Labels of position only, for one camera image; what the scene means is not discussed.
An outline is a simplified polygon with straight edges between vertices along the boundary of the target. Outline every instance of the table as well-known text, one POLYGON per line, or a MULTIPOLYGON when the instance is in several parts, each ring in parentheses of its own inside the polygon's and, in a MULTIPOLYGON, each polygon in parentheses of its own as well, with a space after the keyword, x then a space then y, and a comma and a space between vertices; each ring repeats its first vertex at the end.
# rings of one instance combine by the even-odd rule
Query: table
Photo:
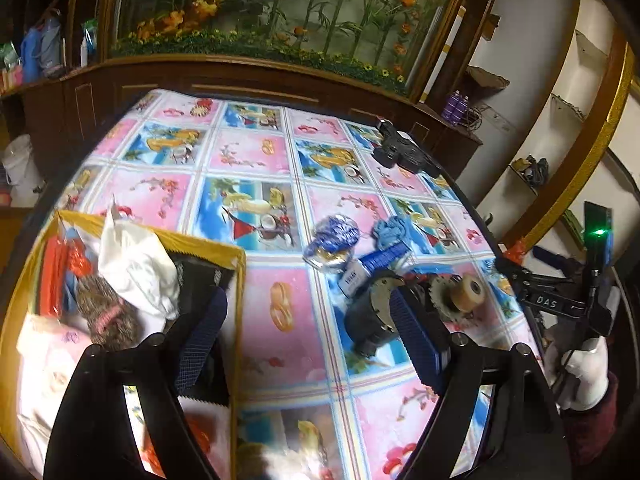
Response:
MULTIPOLYGON (((103 214, 114 196, 143 224, 246 250, 239 478, 255 477, 252 459, 265 451, 276 478, 395 478, 433 413, 436 397, 402 343, 370 359, 354 354, 337 278, 303 262, 314 225, 329 214, 357 222, 356 255, 374 248, 377 220, 409 215, 409 264, 486 285, 473 319, 450 330, 486 346, 536 348, 490 245, 447 181, 380 166, 371 156, 380 139, 370 126, 304 110, 153 90, 60 198, 62 208, 103 214)), ((489 395, 479 392, 456 473, 473 463, 489 395)))

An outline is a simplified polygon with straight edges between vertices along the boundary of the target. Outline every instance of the green grass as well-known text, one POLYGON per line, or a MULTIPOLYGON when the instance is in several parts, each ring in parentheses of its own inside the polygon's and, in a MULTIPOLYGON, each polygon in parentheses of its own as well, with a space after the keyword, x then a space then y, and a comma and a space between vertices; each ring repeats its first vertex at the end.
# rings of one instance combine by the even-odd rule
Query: green grass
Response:
POLYGON ((113 55, 146 56, 148 54, 222 54, 269 59, 326 70, 351 77, 391 92, 405 95, 404 81, 377 66, 349 60, 341 54, 323 54, 298 49, 283 42, 265 40, 255 32, 222 32, 221 30, 196 30, 181 36, 156 35, 139 40, 135 35, 119 40, 113 55))

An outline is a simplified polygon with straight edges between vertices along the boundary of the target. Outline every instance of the maroon sleeve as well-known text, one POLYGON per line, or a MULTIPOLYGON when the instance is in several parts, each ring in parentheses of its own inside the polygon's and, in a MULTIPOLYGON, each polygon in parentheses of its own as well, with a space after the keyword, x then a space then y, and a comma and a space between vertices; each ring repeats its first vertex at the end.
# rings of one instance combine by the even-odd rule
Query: maroon sleeve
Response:
POLYGON ((574 466, 587 465, 596 458, 616 431, 618 378, 609 372, 609 387, 602 400, 590 410, 562 412, 564 432, 574 466))

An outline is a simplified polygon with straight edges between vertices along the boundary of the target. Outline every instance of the brown yarn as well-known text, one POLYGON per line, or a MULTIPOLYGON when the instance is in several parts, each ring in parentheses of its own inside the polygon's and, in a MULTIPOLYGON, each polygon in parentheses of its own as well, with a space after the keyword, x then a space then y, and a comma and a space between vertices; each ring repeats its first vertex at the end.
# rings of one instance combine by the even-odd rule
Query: brown yarn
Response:
POLYGON ((76 301, 78 311, 89 325, 89 336, 93 343, 103 345, 107 350, 122 350, 138 342, 140 323, 134 307, 118 296, 103 277, 91 275, 78 279, 76 301), (120 307, 117 315, 108 315, 115 305, 120 307), (101 326, 104 325, 105 316, 109 322, 101 326))

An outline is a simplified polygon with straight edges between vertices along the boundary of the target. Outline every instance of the glass panel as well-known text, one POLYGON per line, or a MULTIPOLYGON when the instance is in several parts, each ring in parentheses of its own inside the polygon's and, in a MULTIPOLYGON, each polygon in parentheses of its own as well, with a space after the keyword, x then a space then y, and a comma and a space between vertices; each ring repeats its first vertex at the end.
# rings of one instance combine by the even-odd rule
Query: glass panel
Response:
POLYGON ((448 0, 117 0, 114 56, 281 60, 403 93, 448 0))

